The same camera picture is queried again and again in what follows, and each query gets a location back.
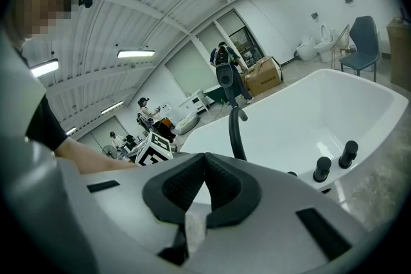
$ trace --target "black hose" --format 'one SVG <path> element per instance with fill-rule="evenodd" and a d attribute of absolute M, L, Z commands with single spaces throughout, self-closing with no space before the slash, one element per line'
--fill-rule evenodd
<path fill-rule="evenodd" d="M 217 117 L 220 115 L 221 111 L 223 110 L 224 105 L 225 105 L 225 103 L 224 103 L 224 101 L 222 100 L 221 109 L 220 109 L 219 113 L 214 117 L 214 119 L 213 119 L 212 122 L 216 121 Z"/>
<path fill-rule="evenodd" d="M 234 107 L 230 112 L 229 118 L 229 133 L 232 153 L 234 154 L 234 158 L 247 161 L 247 158 L 244 153 L 243 142 L 241 141 L 238 117 L 240 117 L 242 121 L 248 120 L 247 115 L 242 109 Z"/>

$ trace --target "blue chair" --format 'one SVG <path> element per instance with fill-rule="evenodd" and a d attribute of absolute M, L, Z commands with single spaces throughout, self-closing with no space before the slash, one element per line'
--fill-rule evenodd
<path fill-rule="evenodd" d="M 356 70 L 357 76 L 360 71 L 374 64 L 374 82 L 377 78 L 377 59 L 380 56 L 378 48 L 377 29 L 371 16 L 361 16 L 355 19 L 349 36 L 355 43 L 356 52 L 340 59 L 341 71 L 343 65 Z"/>

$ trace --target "fluorescent light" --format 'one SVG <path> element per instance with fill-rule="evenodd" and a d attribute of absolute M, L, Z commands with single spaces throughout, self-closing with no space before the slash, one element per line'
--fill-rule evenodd
<path fill-rule="evenodd" d="M 153 56 L 155 51 L 119 51 L 118 58 L 123 57 L 141 57 L 141 56 Z"/>
<path fill-rule="evenodd" d="M 114 104 L 112 107 L 106 108 L 104 111 L 101 111 L 101 114 L 106 114 L 108 111 L 114 110 L 116 107 L 119 107 L 123 103 L 124 101 L 118 102 L 117 104 Z"/>
<path fill-rule="evenodd" d="M 76 127 L 72 127 L 68 132 L 66 132 L 67 135 L 71 135 L 72 133 L 74 133 L 77 130 Z"/>
<path fill-rule="evenodd" d="M 55 71 L 57 69 L 58 69 L 58 60 L 56 58 L 53 60 L 47 61 L 47 62 L 40 63 L 30 68 L 31 72 L 36 78 L 48 72 Z"/>

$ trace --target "ceiling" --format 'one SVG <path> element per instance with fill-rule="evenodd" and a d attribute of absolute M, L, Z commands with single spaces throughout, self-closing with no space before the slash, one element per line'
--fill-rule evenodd
<path fill-rule="evenodd" d="M 30 65 L 57 58 L 59 70 L 40 77 L 49 104 L 64 130 L 81 134 L 101 111 L 132 99 L 155 66 L 190 32 L 232 0 L 93 0 L 57 37 L 27 43 Z M 120 49 L 155 50 L 147 58 L 117 58 Z"/>

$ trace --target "black knob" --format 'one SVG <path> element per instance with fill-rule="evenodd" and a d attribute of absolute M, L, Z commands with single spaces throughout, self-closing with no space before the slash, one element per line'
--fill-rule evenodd
<path fill-rule="evenodd" d="M 331 167 L 331 160 L 327 157 L 321 157 L 317 160 L 317 167 L 315 168 L 313 178 L 317 183 L 325 181 L 329 174 Z"/>
<path fill-rule="evenodd" d="M 343 169 L 347 169 L 351 165 L 351 163 L 353 163 L 353 160 L 356 158 L 357 151 L 358 144 L 355 141 L 348 141 L 347 144 L 345 144 L 345 148 L 342 152 L 340 159 L 338 160 L 338 164 L 340 165 L 340 167 Z"/>

